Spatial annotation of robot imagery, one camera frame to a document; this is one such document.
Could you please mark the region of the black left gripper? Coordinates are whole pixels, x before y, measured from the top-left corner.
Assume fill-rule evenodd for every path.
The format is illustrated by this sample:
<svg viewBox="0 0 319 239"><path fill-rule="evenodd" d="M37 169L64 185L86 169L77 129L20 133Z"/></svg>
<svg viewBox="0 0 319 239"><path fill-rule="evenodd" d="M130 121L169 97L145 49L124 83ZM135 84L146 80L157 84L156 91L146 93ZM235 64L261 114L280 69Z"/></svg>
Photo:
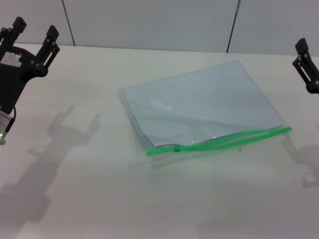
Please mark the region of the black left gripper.
<svg viewBox="0 0 319 239"><path fill-rule="evenodd" d="M17 54L21 63L19 67L0 65L1 110L12 110L28 81L36 77L45 77L48 68L60 51L56 43L59 32L54 25L49 27L42 47L36 55L23 48L14 47L15 41L25 28L26 22L18 16L11 28L3 27L0 30L0 52Z"/></svg>

